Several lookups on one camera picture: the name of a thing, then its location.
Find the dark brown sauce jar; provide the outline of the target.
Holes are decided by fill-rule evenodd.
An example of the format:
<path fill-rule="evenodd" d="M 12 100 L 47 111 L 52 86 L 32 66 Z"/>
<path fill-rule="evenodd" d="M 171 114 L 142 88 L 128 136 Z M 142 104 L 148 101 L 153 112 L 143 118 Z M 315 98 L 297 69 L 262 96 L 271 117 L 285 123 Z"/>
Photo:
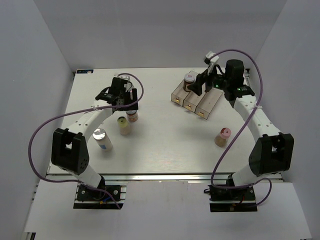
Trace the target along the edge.
<path fill-rule="evenodd" d="M 191 84 L 193 84 L 196 80 L 195 74 L 190 71 L 184 75 L 183 79 L 183 90 L 186 92 L 190 92 L 191 90 L 188 88 Z"/>

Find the orange label sauce jar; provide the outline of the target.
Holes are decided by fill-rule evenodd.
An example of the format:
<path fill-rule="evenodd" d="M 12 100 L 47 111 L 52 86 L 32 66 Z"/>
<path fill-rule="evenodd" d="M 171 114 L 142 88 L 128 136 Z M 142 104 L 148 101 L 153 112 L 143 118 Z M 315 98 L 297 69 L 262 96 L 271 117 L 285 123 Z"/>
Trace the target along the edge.
<path fill-rule="evenodd" d="M 138 111 L 137 110 L 126 111 L 126 117 L 129 122 L 134 123 L 139 119 Z"/>

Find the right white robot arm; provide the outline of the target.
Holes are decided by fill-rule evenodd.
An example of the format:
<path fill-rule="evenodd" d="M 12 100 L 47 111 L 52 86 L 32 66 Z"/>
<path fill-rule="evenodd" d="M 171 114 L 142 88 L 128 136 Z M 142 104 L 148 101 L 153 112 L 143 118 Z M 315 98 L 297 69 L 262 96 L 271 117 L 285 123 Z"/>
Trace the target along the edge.
<path fill-rule="evenodd" d="M 208 68 L 188 88 L 197 95 L 203 93 L 202 88 L 206 93 L 212 88 L 223 90 L 225 99 L 244 120 L 241 130 L 248 128 L 255 141 L 248 164 L 231 174 L 224 186 L 213 185 L 226 189 L 226 195 L 236 200 L 243 195 L 244 188 L 290 168 L 294 138 L 290 133 L 282 133 L 264 113 L 260 99 L 245 84 L 245 66 L 241 60 L 228 60 L 224 71 L 208 58 L 205 63 Z"/>

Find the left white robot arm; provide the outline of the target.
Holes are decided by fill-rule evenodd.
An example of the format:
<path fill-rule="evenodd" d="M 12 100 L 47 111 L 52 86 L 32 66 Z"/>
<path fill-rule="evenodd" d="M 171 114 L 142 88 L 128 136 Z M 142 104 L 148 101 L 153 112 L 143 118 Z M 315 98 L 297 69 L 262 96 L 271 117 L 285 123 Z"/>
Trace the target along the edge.
<path fill-rule="evenodd" d="M 95 97 L 91 110 L 86 110 L 67 128 L 54 131 L 51 163 L 89 186 L 88 193 L 94 199 L 103 198 L 106 193 L 105 181 L 89 164 L 87 143 L 94 131 L 114 112 L 137 109 L 138 92 L 129 75 L 121 73 L 115 76 L 111 86 L 104 88 Z"/>

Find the right clear organizer bin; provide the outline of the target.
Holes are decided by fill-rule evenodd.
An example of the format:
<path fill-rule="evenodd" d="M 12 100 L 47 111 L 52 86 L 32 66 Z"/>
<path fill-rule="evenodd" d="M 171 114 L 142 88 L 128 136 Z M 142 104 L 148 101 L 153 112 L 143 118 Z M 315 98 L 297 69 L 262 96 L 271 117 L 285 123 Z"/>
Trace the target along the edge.
<path fill-rule="evenodd" d="M 195 113 L 201 118 L 207 120 L 222 95 L 222 90 L 212 88 L 209 92 L 205 93 L 204 97 L 200 100 L 196 107 Z"/>

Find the middle clear organizer bin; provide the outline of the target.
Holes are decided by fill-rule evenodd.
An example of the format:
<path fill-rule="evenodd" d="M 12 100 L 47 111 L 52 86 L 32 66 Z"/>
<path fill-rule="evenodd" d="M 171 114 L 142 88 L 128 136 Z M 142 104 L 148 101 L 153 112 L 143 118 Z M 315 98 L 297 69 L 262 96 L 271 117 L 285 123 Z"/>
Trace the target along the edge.
<path fill-rule="evenodd" d="M 192 91 L 187 95 L 183 102 L 183 107 L 191 112 L 196 111 L 196 107 L 205 95 L 205 83 L 202 85 L 202 95 L 196 95 Z"/>

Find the yellow lid spice bottle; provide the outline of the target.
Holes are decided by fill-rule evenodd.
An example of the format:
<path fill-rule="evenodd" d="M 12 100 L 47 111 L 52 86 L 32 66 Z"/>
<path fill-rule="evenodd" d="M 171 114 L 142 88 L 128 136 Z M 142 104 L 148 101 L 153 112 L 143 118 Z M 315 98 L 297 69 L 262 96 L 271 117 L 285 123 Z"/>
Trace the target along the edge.
<path fill-rule="evenodd" d="M 121 135 L 126 136 L 131 133 L 131 126 L 124 116 L 120 116 L 117 119 L 117 123 Z"/>

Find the silver lid white bottle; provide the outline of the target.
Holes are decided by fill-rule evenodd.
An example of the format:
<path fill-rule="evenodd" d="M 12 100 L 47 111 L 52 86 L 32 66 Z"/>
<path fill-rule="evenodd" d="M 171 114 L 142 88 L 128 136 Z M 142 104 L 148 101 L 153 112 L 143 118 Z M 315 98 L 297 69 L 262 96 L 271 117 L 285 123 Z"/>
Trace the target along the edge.
<path fill-rule="evenodd" d="M 108 152 L 112 150 L 113 144 L 104 129 L 97 128 L 93 132 L 92 137 L 103 151 Z"/>

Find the left blue table sticker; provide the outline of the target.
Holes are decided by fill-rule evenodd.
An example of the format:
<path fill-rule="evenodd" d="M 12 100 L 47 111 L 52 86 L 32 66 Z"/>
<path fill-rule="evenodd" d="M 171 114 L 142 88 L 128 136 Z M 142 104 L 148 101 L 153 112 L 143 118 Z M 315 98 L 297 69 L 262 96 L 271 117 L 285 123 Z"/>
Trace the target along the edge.
<path fill-rule="evenodd" d="M 93 69 L 78 69 L 76 74 L 92 74 L 93 72 Z"/>

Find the pink lid spice bottle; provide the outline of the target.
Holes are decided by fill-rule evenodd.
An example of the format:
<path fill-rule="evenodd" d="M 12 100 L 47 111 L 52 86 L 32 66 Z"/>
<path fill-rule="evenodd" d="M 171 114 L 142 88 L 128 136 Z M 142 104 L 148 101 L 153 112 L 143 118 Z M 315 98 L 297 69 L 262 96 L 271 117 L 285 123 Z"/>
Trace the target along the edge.
<path fill-rule="evenodd" d="M 227 127 L 222 128 L 214 139 L 215 144 L 218 147 L 224 148 L 227 145 L 227 142 L 231 134 L 232 134 L 232 131 L 229 128 Z"/>

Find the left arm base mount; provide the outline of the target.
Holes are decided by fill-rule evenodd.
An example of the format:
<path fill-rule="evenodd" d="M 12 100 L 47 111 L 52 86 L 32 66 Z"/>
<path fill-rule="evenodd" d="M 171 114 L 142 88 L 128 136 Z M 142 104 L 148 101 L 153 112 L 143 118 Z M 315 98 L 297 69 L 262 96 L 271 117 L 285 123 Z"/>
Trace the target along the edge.
<path fill-rule="evenodd" d="M 100 189 L 103 187 L 109 194 L 78 184 L 73 208 L 80 210 L 120 210 L 125 203 L 127 186 L 115 181 L 105 181 L 105 183 L 99 184 Z"/>

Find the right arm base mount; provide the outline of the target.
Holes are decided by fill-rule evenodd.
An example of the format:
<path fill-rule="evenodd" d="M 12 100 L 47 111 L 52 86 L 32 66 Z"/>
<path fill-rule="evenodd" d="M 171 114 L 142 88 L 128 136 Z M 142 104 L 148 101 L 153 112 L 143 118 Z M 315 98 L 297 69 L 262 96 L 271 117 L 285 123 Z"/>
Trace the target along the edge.
<path fill-rule="evenodd" d="M 227 184 L 219 184 L 219 187 L 228 187 Z M 208 185 L 203 190 L 209 196 L 211 213 L 244 213 L 257 212 L 256 196 L 253 187 L 226 189 Z"/>

